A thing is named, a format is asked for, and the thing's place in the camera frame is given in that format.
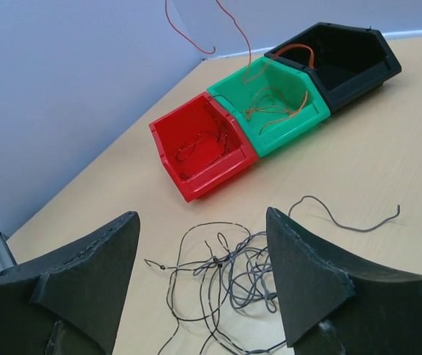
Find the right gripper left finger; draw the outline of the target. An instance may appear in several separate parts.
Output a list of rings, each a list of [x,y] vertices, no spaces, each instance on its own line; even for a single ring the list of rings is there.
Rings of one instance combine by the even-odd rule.
[[[137,253],[140,218],[0,271],[0,354],[111,354]]]

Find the black plastic bin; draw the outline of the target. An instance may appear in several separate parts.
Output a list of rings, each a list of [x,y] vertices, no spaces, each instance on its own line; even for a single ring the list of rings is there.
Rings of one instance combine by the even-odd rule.
[[[332,113],[402,71],[379,30],[327,22],[314,24],[265,57],[308,74]]]

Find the green plastic bin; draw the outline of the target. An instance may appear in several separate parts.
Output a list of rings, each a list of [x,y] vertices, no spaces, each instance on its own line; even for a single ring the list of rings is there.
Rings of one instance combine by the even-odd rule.
[[[266,57],[207,91],[234,116],[261,158],[330,117],[308,74]]]

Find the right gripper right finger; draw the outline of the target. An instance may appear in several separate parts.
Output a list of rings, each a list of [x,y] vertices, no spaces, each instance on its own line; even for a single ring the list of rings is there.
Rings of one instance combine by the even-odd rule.
[[[422,274],[359,257],[272,207],[266,232],[296,354],[422,354]]]

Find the red plastic bin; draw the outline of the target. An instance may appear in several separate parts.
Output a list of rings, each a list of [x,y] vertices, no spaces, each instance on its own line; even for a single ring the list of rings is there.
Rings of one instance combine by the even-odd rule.
[[[149,124],[160,160],[191,202],[259,160],[236,118],[208,92]]]

